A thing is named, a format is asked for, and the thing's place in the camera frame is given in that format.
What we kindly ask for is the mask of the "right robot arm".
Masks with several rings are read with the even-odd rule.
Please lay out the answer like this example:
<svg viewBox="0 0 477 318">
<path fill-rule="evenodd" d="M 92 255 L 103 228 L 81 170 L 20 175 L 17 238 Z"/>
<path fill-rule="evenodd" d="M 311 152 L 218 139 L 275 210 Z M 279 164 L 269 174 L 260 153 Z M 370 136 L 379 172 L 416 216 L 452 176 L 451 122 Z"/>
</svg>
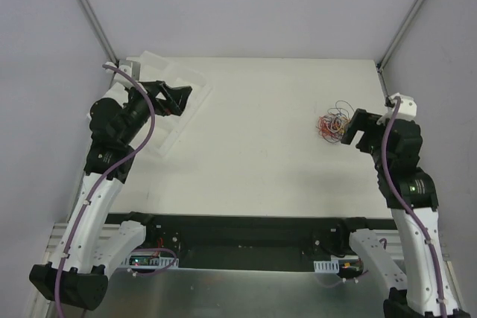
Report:
<svg viewBox="0 0 477 318">
<path fill-rule="evenodd" d="M 372 156 L 378 186 L 396 224 L 403 269 L 370 229 L 345 229 L 335 236 L 343 254 L 355 253 L 370 271 L 386 317 L 468 317 L 458 304 L 446 273 L 438 230 L 438 200 L 432 178 L 418 166 L 423 139 L 414 121 L 357 109 L 341 140 Z"/>
</svg>

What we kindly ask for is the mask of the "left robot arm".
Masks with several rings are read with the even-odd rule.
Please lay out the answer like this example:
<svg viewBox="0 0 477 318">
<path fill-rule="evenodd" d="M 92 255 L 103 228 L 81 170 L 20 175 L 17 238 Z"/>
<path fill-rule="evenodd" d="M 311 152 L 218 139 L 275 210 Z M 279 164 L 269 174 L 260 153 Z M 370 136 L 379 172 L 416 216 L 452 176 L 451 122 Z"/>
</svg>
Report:
<svg viewBox="0 0 477 318">
<path fill-rule="evenodd" d="M 77 205 L 50 260 L 35 264 L 29 274 L 33 286 L 58 304 L 94 311 L 120 263 L 135 248 L 149 250 L 157 243 L 157 231 L 146 221 L 135 220 L 123 222 L 106 243 L 99 244 L 98 239 L 136 154 L 152 135 L 148 133 L 137 147 L 130 143 L 157 116 L 182 115 L 192 88 L 170 87 L 158 80 L 131 86 L 126 93 L 123 104 L 104 97 L 92 105 L 92 143 Z"/>
</svg>

